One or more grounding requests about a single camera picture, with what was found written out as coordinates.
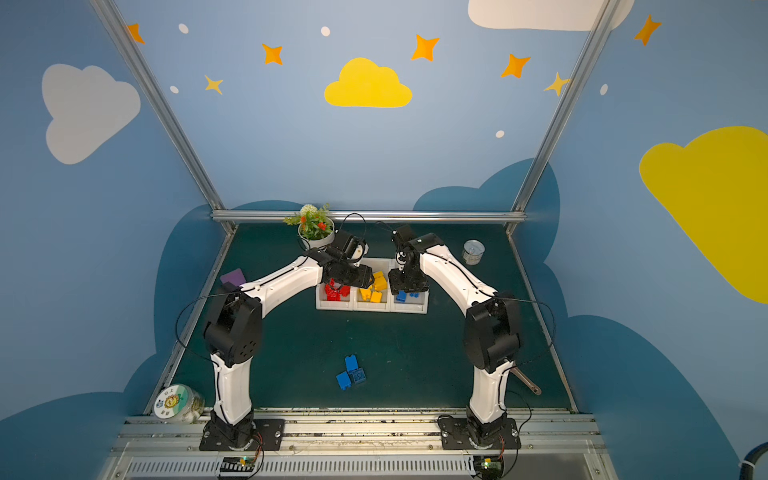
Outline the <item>silver tin can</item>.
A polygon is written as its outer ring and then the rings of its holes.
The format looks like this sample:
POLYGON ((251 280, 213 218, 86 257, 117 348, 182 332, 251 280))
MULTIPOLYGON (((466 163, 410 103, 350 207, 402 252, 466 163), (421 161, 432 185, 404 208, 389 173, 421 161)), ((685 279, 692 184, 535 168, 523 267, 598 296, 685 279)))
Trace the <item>silver tin can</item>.
POLYGON ((467 240, 463 245, 462 258, 466 265, 478 265, 486 251, 485 245, 476 239, 467 240))

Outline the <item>brown slotted spatula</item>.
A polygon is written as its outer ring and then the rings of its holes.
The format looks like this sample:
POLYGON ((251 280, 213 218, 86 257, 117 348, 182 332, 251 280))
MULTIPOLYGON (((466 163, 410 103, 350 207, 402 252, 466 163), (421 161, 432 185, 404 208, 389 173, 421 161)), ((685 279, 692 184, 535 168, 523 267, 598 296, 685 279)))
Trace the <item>brown slotted spatula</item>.
POLYGON ((535 382, 533 382, 526 374, 524 374, 520 368, 514 367, 511 370, 511 372, 534 395, 540 396, 542 394, 541 388, 535 382))

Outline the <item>left circuit board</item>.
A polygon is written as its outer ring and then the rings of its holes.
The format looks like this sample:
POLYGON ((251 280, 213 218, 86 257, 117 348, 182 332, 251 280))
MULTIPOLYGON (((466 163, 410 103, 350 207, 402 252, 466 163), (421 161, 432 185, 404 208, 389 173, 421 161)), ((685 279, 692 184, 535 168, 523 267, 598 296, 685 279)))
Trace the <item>left circuit board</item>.
POLYGON ((224 457, 218 467, 218 479, 250 479, 257 470, 254 456, 224 457))

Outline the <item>blue textured lego brick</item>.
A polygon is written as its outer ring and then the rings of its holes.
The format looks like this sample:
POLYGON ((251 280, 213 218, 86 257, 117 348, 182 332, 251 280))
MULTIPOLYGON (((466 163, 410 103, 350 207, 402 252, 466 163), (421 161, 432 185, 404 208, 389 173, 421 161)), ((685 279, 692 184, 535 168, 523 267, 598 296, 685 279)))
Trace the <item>blue textured lego brick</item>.
POLYGON ((354 384, 360 384, 366 380, 366 375, 363 368, 356 368, 349 371, 350 378, 354 384))

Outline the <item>blue lego brick bottom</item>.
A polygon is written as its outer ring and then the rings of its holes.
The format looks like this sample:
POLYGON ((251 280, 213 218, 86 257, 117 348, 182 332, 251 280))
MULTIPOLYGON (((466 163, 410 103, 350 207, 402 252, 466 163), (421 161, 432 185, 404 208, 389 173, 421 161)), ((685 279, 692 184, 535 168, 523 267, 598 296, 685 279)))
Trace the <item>blue lego brick bottom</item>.
POLYGON ((352 386, 352 380, 348 372, 342 372, 336 375, 336 381, 339 388, 342 391, 349 389, 352 386))

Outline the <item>red lego brick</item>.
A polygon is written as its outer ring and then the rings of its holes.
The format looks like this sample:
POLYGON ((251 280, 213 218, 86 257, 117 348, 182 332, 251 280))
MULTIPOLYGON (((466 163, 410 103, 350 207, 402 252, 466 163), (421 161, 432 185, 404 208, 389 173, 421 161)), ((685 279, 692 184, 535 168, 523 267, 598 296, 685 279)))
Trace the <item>red lego brick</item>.
POLYGON ((349 286, 325 285, 326 299, 333 302, 348 302, 351 288, 349 286))

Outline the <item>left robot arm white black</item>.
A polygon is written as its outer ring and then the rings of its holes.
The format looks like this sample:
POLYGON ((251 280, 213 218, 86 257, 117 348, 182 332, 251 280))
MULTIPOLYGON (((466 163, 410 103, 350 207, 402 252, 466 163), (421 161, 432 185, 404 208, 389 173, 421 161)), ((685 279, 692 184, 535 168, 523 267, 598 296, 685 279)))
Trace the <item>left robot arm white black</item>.
POLYGON ((337 230, 331 243, 307 249, 292 263, 261 279, 221 286, 212 296, 203 330, 215 380, 212 420, 237 428, 252 414, 250 365, 262 344, 265 317, 285 301, 320 284, 371 286, 372 268, 362 263, 367 252, 365 240, 337 230))

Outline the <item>white right bin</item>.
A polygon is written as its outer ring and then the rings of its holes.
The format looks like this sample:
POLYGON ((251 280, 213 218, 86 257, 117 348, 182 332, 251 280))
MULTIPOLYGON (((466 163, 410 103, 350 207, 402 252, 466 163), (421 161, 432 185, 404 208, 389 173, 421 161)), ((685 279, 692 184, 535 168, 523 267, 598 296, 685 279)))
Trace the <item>white right bin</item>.
MULTIPOLYGON (((398 265, 396 263, 396 260, 392 259, 391 261, 392 261, 391 269, 397 268, 398 265)), ((397 294, 392 294, 393 300, 392 300, 391 311, 399 312, 399 313, 425 314, 428 309, 428 297, 429 297, 428 290, 426 292, 420 293, 420 296, 418 298, 410 297, 409 293, 407 293, 407 299, 404 303, 397 303, 395 301, 395 296, 397 294)))

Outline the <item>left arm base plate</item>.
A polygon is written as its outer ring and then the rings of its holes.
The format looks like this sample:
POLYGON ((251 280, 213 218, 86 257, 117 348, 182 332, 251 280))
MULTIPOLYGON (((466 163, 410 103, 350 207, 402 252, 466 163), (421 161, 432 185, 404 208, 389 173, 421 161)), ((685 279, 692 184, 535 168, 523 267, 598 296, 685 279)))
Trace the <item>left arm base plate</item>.
POLYGON ((200 451, 278 451, 281 447, 285 421, 283 419, 244 418, 236 425, 218 417, 209 420, 203 429, 200 451))

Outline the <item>white left bin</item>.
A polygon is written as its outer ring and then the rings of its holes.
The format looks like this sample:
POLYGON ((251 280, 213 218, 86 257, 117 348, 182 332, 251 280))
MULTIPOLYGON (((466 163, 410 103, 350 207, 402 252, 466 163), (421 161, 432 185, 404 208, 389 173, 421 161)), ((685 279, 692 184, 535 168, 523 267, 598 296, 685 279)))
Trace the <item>white left bin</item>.
POLYGON ((354 309, 354 294, 356 293, 354 288, 350 287, 351 292, 348 302, 333 302, 326 299, 325 285, 321 283, 315 287, 315 307, 317 310, 351 311, 354 309))

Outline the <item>circuit board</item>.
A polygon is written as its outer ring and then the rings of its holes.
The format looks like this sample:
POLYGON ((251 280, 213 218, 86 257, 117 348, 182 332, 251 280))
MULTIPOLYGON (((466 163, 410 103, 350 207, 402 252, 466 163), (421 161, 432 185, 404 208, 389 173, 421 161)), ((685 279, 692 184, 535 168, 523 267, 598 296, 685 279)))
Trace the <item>circuit board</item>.
POLYGON ((499 480, 504 473, 504 461, 499 458, 476 456, 473 458, 473 479, 499 480))
POLYGON ((224 457, 218 467, 218 479, 250 479, 257 470, 254 456, 224 457))

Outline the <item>potted plant white pot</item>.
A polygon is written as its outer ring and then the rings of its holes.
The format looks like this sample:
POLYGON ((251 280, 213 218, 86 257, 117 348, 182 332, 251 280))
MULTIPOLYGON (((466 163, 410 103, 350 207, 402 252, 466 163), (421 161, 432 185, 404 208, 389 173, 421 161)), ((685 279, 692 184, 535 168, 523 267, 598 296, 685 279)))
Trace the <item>potted plant white pot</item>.
POLYGON ((317 207, 305 204, 300 210, 283 219, 286 225, 295 226, 299 244, 303 250, 329 245, 335 235, 335 224, 328 204, 317 207))

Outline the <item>white bin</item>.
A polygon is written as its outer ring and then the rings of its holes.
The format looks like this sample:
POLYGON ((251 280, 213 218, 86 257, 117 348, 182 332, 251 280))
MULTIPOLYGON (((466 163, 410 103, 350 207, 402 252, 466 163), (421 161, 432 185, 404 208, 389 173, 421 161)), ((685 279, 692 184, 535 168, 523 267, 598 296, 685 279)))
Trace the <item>white bin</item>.
POLYGON ((317 310, 351 311, 354 309, 354 294, 356 293, 354 288, 350 287, 351 292, 348 302, 333 302, 326 299, 325 285, 321 283, 315 287, 315 307, 317 310))
POLYGON ((392 300, 392 293, 390 289, 390 282, 388 273, 392 267, 392 261, 384 258, 367 258, 361 261, 362 265, 367 265, 371 268, 373 275, 375 272, 382 271, 387 276, 389 288, 383 291, 383 298, 380 303, 363 302, 360 297, 359 288, 353 287, 356 290, 354 294, 355 310, 367 311, 367 312, 387 312, 392 300))
MULTIPOLYGON (((392 259, 391 261, 392 261, 391 269, 397 268, 398 265, 396 263, 396 260, 392 259)), ((418 298, 410 297, 409 293, 407 293, 407 299, 404 303, 397 303, 395 301, 395 296, 397 294, 392 294, 393 300, 392 300, 391 311, 399 312, 399 313, 425 314, 428 309, 428 297, 429 297, 428 290, 426 292, 420 293, 420 296, 418 298)))

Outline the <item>right circuit board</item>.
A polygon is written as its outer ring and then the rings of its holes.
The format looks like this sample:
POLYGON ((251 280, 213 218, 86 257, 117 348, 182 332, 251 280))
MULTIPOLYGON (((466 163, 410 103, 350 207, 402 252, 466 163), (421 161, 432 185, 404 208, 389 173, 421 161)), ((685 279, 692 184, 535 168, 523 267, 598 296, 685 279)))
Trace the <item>right circuit board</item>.
POLYGON ((499 458, 476 456, 473 458, 473 479, 499 480, 504 473, 504 461, 499 458))

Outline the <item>yellow lego brick bottom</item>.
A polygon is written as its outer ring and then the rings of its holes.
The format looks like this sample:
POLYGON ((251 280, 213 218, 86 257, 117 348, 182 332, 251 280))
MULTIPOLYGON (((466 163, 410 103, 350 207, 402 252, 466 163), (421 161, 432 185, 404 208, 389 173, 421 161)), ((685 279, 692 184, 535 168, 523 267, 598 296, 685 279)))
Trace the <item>yellow lego brick bottom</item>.
POLYGON ((373 289, 377 292, 383 292, 388 288, 387 276, 382 271, 375 272, 373 289))

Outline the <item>purple toy spatula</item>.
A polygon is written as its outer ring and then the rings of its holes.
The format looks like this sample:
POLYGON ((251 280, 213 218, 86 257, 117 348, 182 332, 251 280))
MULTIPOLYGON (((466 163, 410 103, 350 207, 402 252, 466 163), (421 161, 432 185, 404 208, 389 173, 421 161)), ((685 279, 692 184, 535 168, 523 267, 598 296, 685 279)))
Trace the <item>purple toy spatula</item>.
POLYGON ((243 271, 240 268, 237 268, 233 271, 225 273, 224 275, 221 275, 220 282, 222 285, 231 284, 239 287, 245 284, 247 280, 245 278, 243 271))

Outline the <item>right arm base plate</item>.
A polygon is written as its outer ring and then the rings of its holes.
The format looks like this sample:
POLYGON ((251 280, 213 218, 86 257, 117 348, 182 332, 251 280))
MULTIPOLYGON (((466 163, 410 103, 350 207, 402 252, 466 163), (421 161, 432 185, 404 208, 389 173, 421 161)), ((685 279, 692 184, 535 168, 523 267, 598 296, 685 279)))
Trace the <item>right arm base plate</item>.
POLYGON ((436 424, 444 450, 515 450, 521 447, 517 424, 506 415, 491 423, 481 423, 474 417, 441 415, 436 424))

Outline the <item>white middle bin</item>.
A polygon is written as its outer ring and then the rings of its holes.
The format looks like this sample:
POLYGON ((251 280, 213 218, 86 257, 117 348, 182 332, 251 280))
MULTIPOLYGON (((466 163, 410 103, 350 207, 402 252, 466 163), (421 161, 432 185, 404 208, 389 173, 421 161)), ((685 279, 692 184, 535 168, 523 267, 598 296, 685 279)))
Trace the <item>white middle bin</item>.
POLYGON ((353 287, 356 290, 354 294, 355 310, 367 311, 367 312, 387 312, 392 300, 392 293, 390 289, 390 282, 388 273, 392 267, 392 261, 384 258, 367 258, 361 261, 362 265, 367 265, 371 268, 373 275, 375 272, 382 271, 387 276, 389 288, 383 291, 383 298, 380 303, 363 302, 360 297, 359 288, 353 287))

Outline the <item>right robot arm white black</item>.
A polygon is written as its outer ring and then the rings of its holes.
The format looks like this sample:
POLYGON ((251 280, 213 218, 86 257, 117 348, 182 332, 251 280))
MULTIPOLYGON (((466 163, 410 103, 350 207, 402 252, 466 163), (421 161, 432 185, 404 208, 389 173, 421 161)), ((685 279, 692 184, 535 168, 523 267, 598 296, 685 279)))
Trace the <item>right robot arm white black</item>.
POLYGON ((405 225, 391 231, 398 266, 389 274, 394 294, 422 293, 437 284, 464 314, 463 345, 474 367, 467 416, 490 429, 506 417, 503 390, 523 346, 520 307, 483 283, 437 235, 416 235, 405 225))

